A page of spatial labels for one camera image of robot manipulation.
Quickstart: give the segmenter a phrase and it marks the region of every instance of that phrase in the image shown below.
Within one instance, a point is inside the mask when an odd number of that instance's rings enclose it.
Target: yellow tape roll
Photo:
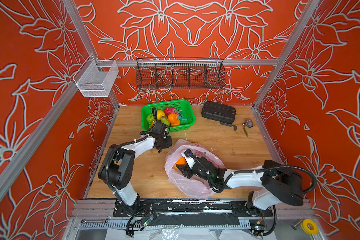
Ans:
[[[306,233],[308,233],[310,235],[314,235],[314,234],[319,233],[318,226],[316,225],[315,222],[313,222],[310,219],[305,219],[304,221],[302,221],[301,228],[304,230],[304,232],[306,232]]]

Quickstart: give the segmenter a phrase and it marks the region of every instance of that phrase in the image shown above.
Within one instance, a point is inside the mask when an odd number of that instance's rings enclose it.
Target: black wire basket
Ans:
[[[139,89],[222,89],[223,59],[138,58],[136,84]]]

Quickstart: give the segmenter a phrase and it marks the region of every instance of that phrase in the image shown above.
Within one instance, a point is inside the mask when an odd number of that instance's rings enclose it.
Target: metal valve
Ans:
[[[245,119],[245,122],[243,123],[245,135],[248,137],[248,133],[247,133],[247,131],[245,130],[245,126],[247,126],[248,128],[252,128],[252,127],[253,127],[253,122],[252,122],[252,120],[249,119],[249,118],[247,118],[247,119]]]

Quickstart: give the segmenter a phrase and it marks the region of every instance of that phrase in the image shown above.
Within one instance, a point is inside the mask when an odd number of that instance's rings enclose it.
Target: green fruit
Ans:
[[[149,115],[147,116],[146,120],[147,120],[147,122],[148,122],[149,124],[151,124],[151,123],[155,120],[154,115],[153,115],[153,114],[149,114]]]
[[[168,125],[168,126],[170,126],[170,123],[169,123],[169,121],[168,121],[168,118],[161,118],[161,122],[164,123],[164,124],[166,124],[166,125]]]

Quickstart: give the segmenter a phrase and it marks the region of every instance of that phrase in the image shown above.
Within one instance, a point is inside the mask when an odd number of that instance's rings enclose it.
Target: green plastic basket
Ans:
[[[149,128],[149,124],[146,118],[149,114],[152,114],[153,107],[155,107],[156,110],[163,110],[163,111],[167,107],[175,107],[179,109],[182,115],[184,116],[184,118],[187,119],[187,120],[180,120],[180,126],[171,127],[170,132],[187,130],[196,121],[195,114],[193,113],[191,104],[187,100],[179,99],[179,100],[167,101],[162,103],[152,103],[145,105],[141,109],[141,127],[143,128],[144,131],[146,131]]]

